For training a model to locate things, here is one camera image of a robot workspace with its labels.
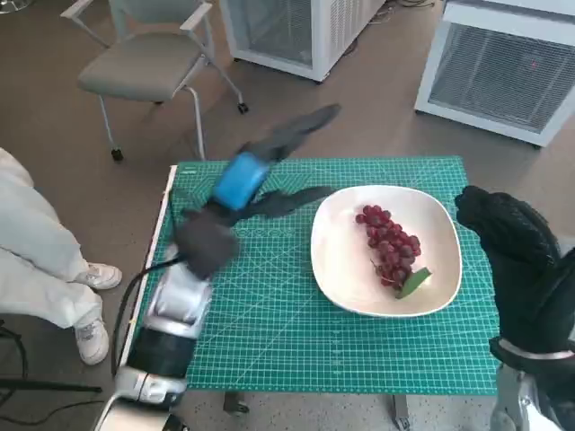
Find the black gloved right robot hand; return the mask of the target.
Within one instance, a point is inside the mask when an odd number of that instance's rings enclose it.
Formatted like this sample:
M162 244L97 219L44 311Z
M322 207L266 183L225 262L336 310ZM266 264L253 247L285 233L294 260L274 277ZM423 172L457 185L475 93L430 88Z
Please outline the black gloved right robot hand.
M561 251L543 216L510 194L467 186L455 203L491 265L501 338L532 354L573 350L574 250Z

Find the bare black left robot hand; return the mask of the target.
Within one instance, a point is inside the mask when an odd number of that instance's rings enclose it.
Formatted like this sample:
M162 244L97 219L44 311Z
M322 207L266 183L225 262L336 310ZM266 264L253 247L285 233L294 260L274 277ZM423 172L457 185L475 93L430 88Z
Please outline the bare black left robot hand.
M302 146L309 135L334 120L340 110L338 103L326 105L276 126L258 141L244 144L223 170L203 208L232 226L254 216L286 216L332 194L333 189L325 186L294 193L259 191L271 170Z

